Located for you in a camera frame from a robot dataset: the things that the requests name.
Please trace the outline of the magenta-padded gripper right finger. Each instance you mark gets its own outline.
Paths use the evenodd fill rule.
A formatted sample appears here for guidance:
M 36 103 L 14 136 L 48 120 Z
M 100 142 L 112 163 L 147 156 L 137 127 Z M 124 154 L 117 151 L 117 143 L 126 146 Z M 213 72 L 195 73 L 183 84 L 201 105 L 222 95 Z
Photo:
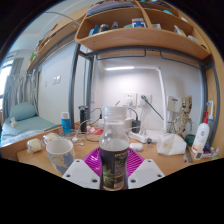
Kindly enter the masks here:
M 126 173 L 129 189 L 143 187 L 164 177 L 163 172 L 152 159 L 144 159 L 133 149 L 129 149 Z

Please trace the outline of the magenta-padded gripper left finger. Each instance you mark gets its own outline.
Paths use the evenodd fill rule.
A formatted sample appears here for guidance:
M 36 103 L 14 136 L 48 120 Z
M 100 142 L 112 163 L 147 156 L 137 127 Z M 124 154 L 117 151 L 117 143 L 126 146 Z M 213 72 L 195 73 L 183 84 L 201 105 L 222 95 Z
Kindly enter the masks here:
M 75 159 L 62 178 L 84 188 L 99 189 L 100 175 L 101 159 L 96 148 L 84 159 Z

